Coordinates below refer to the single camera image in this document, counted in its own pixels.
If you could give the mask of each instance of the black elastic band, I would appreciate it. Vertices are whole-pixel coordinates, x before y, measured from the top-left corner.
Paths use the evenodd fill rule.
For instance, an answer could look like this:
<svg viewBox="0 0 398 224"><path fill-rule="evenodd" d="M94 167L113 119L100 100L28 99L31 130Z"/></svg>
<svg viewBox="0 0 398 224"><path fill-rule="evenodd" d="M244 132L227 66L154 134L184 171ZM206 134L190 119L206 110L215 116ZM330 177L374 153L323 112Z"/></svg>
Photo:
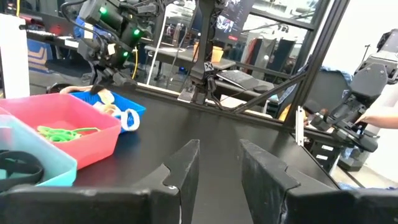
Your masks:
<svg viewBox="0 0 398 224"><path fill-rule="evenodd" d="M33 155L21 151L0 150L0 169L7 172L7 178L0 179L0 192L21 184L37 184L44 174L40 161ZM15 172L29 175L9 178Z"/></svg>

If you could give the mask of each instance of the black tabletop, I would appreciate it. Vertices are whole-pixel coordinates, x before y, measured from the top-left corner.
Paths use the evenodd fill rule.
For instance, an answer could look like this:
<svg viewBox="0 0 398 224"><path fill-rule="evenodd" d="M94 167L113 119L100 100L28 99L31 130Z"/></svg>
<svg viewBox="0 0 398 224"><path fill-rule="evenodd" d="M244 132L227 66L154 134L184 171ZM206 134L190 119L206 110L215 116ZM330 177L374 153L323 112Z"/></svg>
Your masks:
<svg viewBox="0 0 398 224"><path fill-rule="evenodd" d="M114 154L78 172L75 186L129 186L191 139L200 140L200 176L192 223L252 223L240 179L239 140L248 139L288 165L336 187L289 133L150 98L124 95L147 108L139 130L122 134Z"/></svg>

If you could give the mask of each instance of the pink plastic bin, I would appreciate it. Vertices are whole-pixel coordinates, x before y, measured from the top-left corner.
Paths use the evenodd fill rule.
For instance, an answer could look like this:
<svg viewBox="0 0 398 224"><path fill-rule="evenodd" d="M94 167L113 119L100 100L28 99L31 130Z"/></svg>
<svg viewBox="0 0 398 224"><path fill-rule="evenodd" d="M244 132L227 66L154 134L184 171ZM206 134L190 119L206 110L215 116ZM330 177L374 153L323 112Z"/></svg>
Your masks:
<svg viewBox="0 0 398 224"><path fill-rule="evenodd" d="M110 156L118 140L121 123L70 94L48 94L0 100L5 109L33 129L38 126L78 129L98 128L101 131L83 135L70 142L52 142L78 162L78 169Z"/></svg>

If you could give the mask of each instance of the light blue bin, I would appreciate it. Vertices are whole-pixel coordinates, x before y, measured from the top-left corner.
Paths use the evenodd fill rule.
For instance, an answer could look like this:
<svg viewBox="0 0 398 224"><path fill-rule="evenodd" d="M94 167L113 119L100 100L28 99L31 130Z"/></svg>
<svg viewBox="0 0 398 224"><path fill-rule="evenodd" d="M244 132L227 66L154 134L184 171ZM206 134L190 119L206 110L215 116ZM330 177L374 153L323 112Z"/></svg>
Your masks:
<svg viewBox="0 0 398 224"><path fill-rule="evenodd" d="M74 158L11 115L0 115L0 146L5 150L28 152L42 163L44 176L37 186L70 187L76 179Z"/></svg>

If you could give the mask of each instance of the monitor screen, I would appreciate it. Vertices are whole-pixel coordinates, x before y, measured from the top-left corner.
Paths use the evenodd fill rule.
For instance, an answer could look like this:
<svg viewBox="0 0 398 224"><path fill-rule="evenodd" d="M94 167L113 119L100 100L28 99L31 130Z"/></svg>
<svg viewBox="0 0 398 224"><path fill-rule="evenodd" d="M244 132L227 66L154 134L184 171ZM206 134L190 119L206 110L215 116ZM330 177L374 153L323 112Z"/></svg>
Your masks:
<svg viewBox="0 0 398 224"><path fill-rule="evenodd" d="M226 0L223 12L217 19L215 39L224 42L237 41L253 4L254 0ZM202 13L198 8L192 22L192 30L200 32L201 22Z"/></svg>

